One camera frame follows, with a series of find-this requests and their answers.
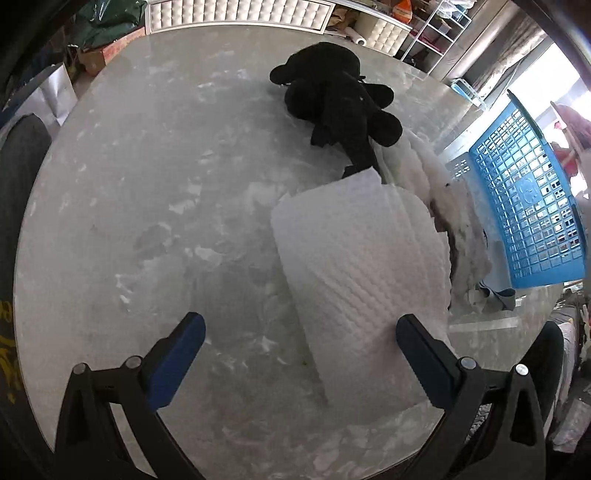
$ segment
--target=blue plastic basket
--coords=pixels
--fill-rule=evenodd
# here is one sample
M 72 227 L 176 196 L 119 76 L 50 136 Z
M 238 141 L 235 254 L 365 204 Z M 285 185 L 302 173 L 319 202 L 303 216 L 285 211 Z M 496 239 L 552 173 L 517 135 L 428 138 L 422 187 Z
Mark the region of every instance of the blue plastic basket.
M 513 288 L 584 278 L 585 237 L 552 148 L 521 102 L 511 103 L 470 149 L 488 192 Z

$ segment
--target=paper towel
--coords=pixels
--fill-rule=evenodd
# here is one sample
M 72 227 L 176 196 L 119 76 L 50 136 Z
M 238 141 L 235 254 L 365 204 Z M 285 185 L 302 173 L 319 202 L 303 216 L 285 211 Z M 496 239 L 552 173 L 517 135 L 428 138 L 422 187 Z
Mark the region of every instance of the paper towel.
M 345 27 L 343 32 L 351 39 L 353 43 L 356 43 L 357 45 L 361 45 L 362 47 L 364 47 L 368 43 L 367 40 L 365 40 L 361 35 L 359 35 L 359 33 L 357 33 L 351 27 Z
M 423 203 L 370 169 L 284 200 L 271 225 L 329 402 L 368 419 L 423 400 L 394 333 L 414 313 L 449 344 L 449 255 Z

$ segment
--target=marble table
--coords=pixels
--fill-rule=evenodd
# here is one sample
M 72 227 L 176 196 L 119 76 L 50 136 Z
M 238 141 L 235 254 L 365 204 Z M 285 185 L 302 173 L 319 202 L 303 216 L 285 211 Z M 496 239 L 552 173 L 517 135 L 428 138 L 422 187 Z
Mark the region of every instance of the marble table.
M 371 424 L 327 404 L 277 255 L 273 206 L 339 179 L 348 163 L 310 146 L 311 126 L 268 81 L 319 40 L 239 26 L 140 38 L 74 108 L 29 201 L 14 294 L 24 382 L 50 445 L 73 365 L 144 355 L 190 310 L 207 321 L 206 343 L 160 413 L 209 479 L 358 479 L 425 441 L 439 419 L 427 402 Z M 438 150 L 477 115 L 430 77 L 352 48 L 369 81 L 394 88 L 390 110 Z M 517 343 L 508 335 L 505 361 L 543 315 L 524 320 Z M 488 345 L 473 329 L 458 335 L 459 352 Z

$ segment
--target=black plush toy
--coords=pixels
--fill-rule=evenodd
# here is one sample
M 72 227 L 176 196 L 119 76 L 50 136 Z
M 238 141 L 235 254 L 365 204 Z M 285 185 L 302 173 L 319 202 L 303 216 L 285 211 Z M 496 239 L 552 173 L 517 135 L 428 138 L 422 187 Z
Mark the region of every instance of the black plush toy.
M 343 178 L 370 167 L 379 172 L 369 137 L 389 147 L 402 135 L 400 121 L 382 110 L 394 100 L 392 89 L 364 83 L 359 59 L 348 48 L 327 42 L 306 47 L 274 68 L 269 78 L 289 85 L 289 113 L 314 123 L 312 145 L 342 145 L 353 163 Z

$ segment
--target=white cloth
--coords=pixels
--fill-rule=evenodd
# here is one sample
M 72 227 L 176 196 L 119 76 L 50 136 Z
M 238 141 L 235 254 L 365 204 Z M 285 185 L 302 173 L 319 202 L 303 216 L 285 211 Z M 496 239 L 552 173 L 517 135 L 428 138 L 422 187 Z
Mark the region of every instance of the white cloth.
M 440 0 L 431 0 L 429 6 L 431 9 L 435 9 L 439 2 Z M 463 7 L 466 10 L 470 10 L 475 3 L 475 0 L 446 0 L 439 6 L 437 15 L 442 18 L 451 18 L 454 12 L 458 11 L 457 7 Z
M 385 180 L 419 197 L 436 209 L 450 230 L 454 273 L 452 302 L 467 302 L 468 292 L 491 271 L 482 224 L 463 179 L 452 179 L 431 147 L 409 130 L 392 147 L 374 143 Z
M 449 252 L 424 204 L 371 169 L 285 199 L 271 225 L 329 402 L 367 419 L 423 400 L 394 327 L 414 313 L 449 345 Z
M 565 308 L 565 311 L 571 314 L 573 323 L 564 322 L 558 325 L 558 328 L 562 331 L 562 337 L 564 340 L 562 374 L 560 375 L 560 389 L 557 394 L 557 402 L 560 407 L 566 403 L 569 396 L 569 388 L 573 380 L 574 365 L 577 361 L 577 354 L 579 353 L 579 334 L 574 326 L 574 321 L 577 318 L 577 309 L 575 307 L 572 307 L 571 309 L 567 307 Z
M 574 453 L 579 440 L 591 423 L 591 407 L 578 398 L 572 405 L 556 431 L 552 443 L 554 450 L 563 453 Z

